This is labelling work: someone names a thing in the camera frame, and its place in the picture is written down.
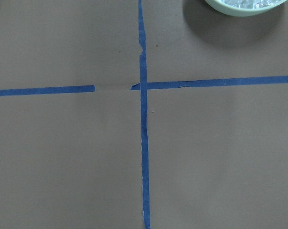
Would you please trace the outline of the green bowl with ice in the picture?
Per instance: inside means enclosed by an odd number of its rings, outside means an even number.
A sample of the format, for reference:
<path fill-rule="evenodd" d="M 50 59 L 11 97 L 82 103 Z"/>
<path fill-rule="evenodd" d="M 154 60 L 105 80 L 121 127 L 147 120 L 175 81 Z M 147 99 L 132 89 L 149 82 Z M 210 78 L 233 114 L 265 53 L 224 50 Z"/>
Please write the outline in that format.
<path fill-rule="evenodd" d="M 286 2 L 286 0 L 206 0 L 216 11 L 235 17 L 255 16 Z"/>

